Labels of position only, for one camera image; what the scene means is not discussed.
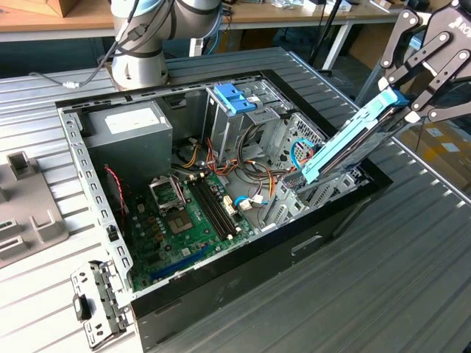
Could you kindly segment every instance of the yellow wire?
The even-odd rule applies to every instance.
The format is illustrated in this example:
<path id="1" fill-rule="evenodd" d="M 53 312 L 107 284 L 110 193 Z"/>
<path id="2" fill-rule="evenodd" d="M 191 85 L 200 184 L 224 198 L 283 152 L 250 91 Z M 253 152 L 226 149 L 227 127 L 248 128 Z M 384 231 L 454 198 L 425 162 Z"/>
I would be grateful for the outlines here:
<path id="1" fill-rule="evenodd" d="M 183 168 L 190 168 L 196 162 L 197 152 L 198 152 L 198 146 L 195 145 L 194 150 L 193 150 L 193 156 L 191 157 L 191 159 L 188 163 L 182 165 Z"/>

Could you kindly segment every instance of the metal bracket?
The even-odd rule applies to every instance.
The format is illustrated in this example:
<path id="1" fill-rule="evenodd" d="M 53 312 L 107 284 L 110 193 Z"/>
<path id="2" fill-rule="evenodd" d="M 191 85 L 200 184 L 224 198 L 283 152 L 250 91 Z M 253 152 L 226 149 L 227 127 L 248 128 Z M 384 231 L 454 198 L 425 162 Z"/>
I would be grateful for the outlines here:
<path id="1" fill-rule="evenodd" d="M 71 275 L 71 281 L 75 313 L 93 351 L 126 332 L 132 314 L 129 306 L 118 308 L 115 292 L 122 283 L 112 261 L 89 262 Z"/>
<path id="2" fill-rule="evenodd" d="M 396 71 L 400 65 L 398 61 L 404 57 L 408 45 L 408 35 L 411 35 L 420 25 L 421 19 L 413 10 L 407 9 L 399 14 L 380 62 L 381 67 L 386 69 L 388 76 L 389 72 Z"/>
<path id="3" fill-rule="evenodd" d="M 448 62 L 448 64 L 432 79 L 427 88 L 416 98 L 414 103 L 411 105 L 412 110 L 421 112 L 424 106 L 433 98 L 433 96 L 435 96 L 436 92 L 448 83 L 450 78 L 467 63 L 469 58 L 470 52 L 467 50 L 461 50 L 457 53 L 453 59 L 450 60 L 450 62 Z"/>
<path id="4" fill-rule="evenodd" d="M 438 34 L 434 39 L 425 44 L 416 54 L 409 57 L 404 64 L 395 71 L 390 73 L 386 72 L 388 83 L 393 86 L 401 86 L 410 79 L 410 75 L 412 75 L 414 69 L 422 67 L 422 64 L 427 60 L 427 58 L 437 53 L 437 51 L 445 46 L 450 39 L 451 35 L 449 32 L 445 31 Z"/>

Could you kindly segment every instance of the aluminum extrusion table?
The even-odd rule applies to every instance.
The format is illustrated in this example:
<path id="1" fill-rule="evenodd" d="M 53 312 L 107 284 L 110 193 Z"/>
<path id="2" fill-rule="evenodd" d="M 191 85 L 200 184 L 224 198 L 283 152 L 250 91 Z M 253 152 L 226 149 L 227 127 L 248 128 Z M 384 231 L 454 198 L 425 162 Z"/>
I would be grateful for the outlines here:
<path id="1" fill-rule="evenodd" d="M 339 126 L 355 106 L 294 54 L 243 51 L 169 61 L 172 77 L 274 69 Z M 83 80 L 91 71 L 55 74 Z M 80 90 L 0 81 L 0 163 L 24 150 L 44 171 L 70 238 L 0 270 L 2 352 L 87 352 L 69 274 L 105 251 L 54 101 L 113 92 L 101 71 Z M 397 141 L 372 155 L 393 180 L 342 235 L 158 347 L 158 352 L 461 352 L 471 340 L 471 208 Z M 130 327 L 103 352 L 139 352 Z"/>

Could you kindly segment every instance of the green circuit board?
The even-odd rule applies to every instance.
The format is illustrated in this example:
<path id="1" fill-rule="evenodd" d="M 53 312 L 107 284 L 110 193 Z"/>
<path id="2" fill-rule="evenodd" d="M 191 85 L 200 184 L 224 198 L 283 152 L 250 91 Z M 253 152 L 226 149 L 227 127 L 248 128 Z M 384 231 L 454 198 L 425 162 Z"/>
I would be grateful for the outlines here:
<path id="1" fill-rule="evenodd" d="M 222 196 L 227 195 L 217 176 L 207 176 L 203 182 L 213 190 L 217 188 Z M 185 210 L 174 210 L 166 216 L 159 213 L 150 191 L 126 201 L 130 214 L 125 241 L 134 262 L 131 270 L 134 290 L 142 290 L 175 271 L 247 241 L 253 234 L 249 222 L 236 214 L 230 216 L 230 220 L 241 231 L 232 239 L 221 240 L 186 182 L 181 188 L 186 200 Z M 173 199 L 172 194 L 171 189 L 164 188 L 158 197 L 168 201 Z M 190 229 L 181 231 L 190 224 Z M 176 234 L 172 227 L 173 230 L 180 227 L 179 232 Z"/>

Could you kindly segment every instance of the gray metal surface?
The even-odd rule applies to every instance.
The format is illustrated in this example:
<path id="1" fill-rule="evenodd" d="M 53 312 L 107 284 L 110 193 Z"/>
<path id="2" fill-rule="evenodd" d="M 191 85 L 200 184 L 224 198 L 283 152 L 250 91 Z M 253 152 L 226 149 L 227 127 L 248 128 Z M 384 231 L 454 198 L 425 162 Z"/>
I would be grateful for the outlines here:
<path id="1" fill-rule="evenodd" d="M 0 164 L 0 187 L 7 198 L 0 202 L 0 224 L 10 225 L 0 226 L 0 268 L 68 237 L 38 162 L 21 152 L 7 160 L 8 165 Z"/>
<path id="2" fill-rule="evenodd" d="M 281 49 L 177 59 L 177 81 L 274 69 L 338 126 L 354 112 Z M 83 79 L 89 71 L 60 74 Z M 0 270 L 5 352 L 86 352 L 69 275 L 103 257 L 52 102 L 113 91 L 107 74 L 85 91 L 31 77 L 0 81 L 0 163 L 36 157 L 71 237 Z M 253 292 L 171 338 L 159 352 L 461 352 L 471 339 L 470 206 L 390 143 L 372 159 L 394 180 L 347 233 Z M 139 352 L 132 329 L 103 352 Z"/>

